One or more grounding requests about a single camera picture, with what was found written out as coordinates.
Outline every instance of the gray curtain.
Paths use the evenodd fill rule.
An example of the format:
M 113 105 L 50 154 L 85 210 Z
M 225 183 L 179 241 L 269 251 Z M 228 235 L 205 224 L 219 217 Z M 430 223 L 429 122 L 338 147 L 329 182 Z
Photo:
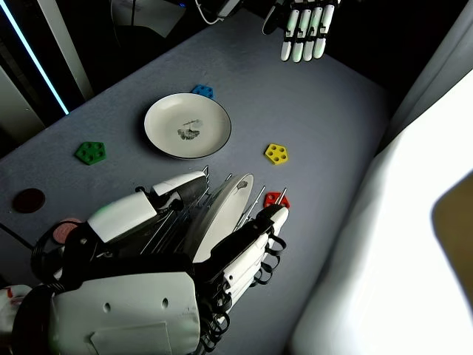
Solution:
M 472 69 L 473 0 L 469 0 L 392 117 L 380 150 Z

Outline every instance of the plate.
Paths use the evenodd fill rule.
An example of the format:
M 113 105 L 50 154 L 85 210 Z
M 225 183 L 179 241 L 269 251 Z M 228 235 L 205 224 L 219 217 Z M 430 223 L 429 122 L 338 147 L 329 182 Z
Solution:
M 204 158 L 230 138 L 228 113 L 217 102 L 196 94 L 173 94 L 150 107 L 145 132 L 161 151 L 182 159 Z
M 207 260 L 212 248 L 234 231 L 252 188 L 253 175 L 246 174 L 231 178 L 212 194 L 186 235 L 184 252 L 193 263 Z

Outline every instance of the table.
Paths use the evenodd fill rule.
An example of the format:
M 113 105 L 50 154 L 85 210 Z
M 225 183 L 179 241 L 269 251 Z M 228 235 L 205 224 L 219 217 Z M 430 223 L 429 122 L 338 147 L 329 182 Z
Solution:
M 136 186 L 149 188 L 206 164 L 212 188 L 230 172 L 254 174 L 254 197 L 263 184 L 267 191 L 288 187 L 291 210 L 282 231 L 288 247 L 281 265 L 269 285 L 250 289 L 236 304 L 215 354 L 282 351 L 389 117 L 389 96 L 377 84 L 327 55 L 310 63 L 281 62 L 282 31 L 264 36 L 261 26 L 260 18 L 239 11 L 0 161 L 0 221 L 30 243 L 65 217 L 86 220 Z M 214 88 L 232 120 L 230 140 L 202 160 L 168 158 L 143 136 L 144 115 L 157 99 L 196 84 Z M 104 142 L 107 159 L 86 166 L 74 158 L 84 141 Z M 269 143 L 285 145 L 290 161 L 273 166 L 263 155 Z M 41 189 L 46 203 L 33 214 L 13 212 L 13 197 L 29 187 Z

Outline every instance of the green pentagon block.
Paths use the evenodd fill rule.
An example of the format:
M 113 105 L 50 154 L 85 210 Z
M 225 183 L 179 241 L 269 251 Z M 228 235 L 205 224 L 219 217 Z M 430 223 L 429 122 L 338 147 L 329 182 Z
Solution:
M 83 142 L 75 156 L 87 165 L 98 163 L 106 158 L 105 144 L 102 142 Z

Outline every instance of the blue light strip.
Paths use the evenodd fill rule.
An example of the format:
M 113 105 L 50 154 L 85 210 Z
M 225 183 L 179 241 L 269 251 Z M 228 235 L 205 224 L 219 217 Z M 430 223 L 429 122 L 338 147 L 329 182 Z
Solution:
M 47 86 L 50 88 L 50 90 L 51 90 L 52 94 L 54 95 L 56 101 L 58 102 L 59 106 L 61 106 L 64 113 L 66 115 L 68 115 L 69 111 L 67 111 L 66 106 L 64 106 L 64 103 L 62 102 L 61 98 L 58 95 L 58 92 L 55 90 L 54 86 L 52 85 L 51 80 L 47 77 L 43 67 L 41 66 L 41 64 L 39 64 L 39 61 L 36 58 L 35 53 L 33 53 L 33 51 L 31 50 L 31 47 L 28 44 L 27 39 L 24 37 L 23 33 L 21 32 L 20 27 L 18 27 L 15 19 L 12 16 L 12 13 L 10 12 L 10 10 L 8 10 L 7 4 L 5 4 L 4 0 L 0 0 L 0 6 L 3 9 L 3 11 L 5 12 L 5 15 L 7 15 L 8 20 L 10 20 L 10 23 L 12 24 L 13 29 L 15 30 L 16 34 L 18 35 L 18 37 L 21 40 L 21 43 L 24 45 L 24 48 L 27 50 L 28 54 L 30 55 L 31 59 L 33 60 L 33 63 L 36 65 L 39 72 L 41 73 L 41 76 L 43 77 L 44 81 L 46 81 Z

